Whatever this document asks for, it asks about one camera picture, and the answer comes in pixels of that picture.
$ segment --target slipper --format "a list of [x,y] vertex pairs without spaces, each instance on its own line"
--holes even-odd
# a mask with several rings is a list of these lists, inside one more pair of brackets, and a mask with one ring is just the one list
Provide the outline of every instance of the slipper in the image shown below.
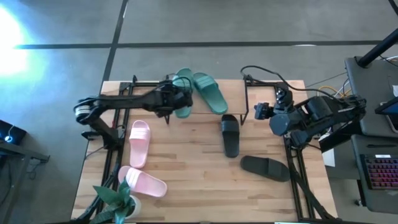
[[153,197],[163,197],[167,191],[165,182],[135,168],[122,166],[119,170],[119,182],[126,178],[130,190],[133,192],[150,195]]
[[235,116],[223,115],[221,132],[223,133],[225,156],[235,158],[239,155],[239,123]]
[[[193,87],[193,79],[192,79],[192,71],[189,68],[181,68],[177,74],[173,77],[173,84],[178,87],[183,87],[186,90],[192,91]],[[191,114],[192,107],[191,106],[184,106],[181,109],[175,110],[174,113],[178,118],[187,118]]]
[[148,155],[150,129],[145,121],[135,121],[130,134],[130,166],[142,168]]
[[201,94],[201,97],[215,114],[225,114],[228,110],[228,105],[218,89],[218,84],[214,78],[198,72],[193,74],[193,82],[196,89]]
[[241,159],[241,167],[253,174],[258,174],[279,182],[290,180],[289,168],[285,164],[270,158],[244,156]]

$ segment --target wooden tabletop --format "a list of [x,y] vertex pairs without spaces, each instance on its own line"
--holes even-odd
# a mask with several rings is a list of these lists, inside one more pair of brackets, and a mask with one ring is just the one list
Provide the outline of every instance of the wooden tabletop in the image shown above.
[[[221,86],[238,86],[241,80],[217,80]],[[289,81],[297,88],[304,88],[303,81]],[[104,82],[103,94],[117,94],[119,82]],[[226,99],[237,98],[236,88],[221,88]],[[230,159],[223,154],[221,117],[201,114],[200,106],[187,119],[170,117],[167,126],[164,119],[144,110],[131,110],[129,127],[123,154],[123,166],[129,165],[131,124],[144,120],[151,128],[151,140],[147,163],[142,168],[154,177],[164,180],[168,191],[162,198],[136,194],[142,202],[142,211],[131,222],[292,222],[297,221],[290,182],[276,182],[248,173],[239,166],[245,155],[270,157],[287,164],[281,137],[273,135],[269,122],[254,120],[253,106],[258,102],[275,102],[271,87],[249,87],[248,118],[240,130],[240,154]],[[307,94],[293,91],[295,102],[303,101]],[[234,113],[246,111],[229,101]],[[114,111],[107,111],[102,119],[111,125]],[[87,153],[102,146],[102,140],[92,141]],[[96,193],[93,185],[100,185],[106,151],[91,155],[84,163],[72,218],[81,215]],[[310,188],[326,210],[334,215],[336,208],[328,177],[319,150],[306,148],[303,157]],[[300,193],[305,209],[303,193]]]

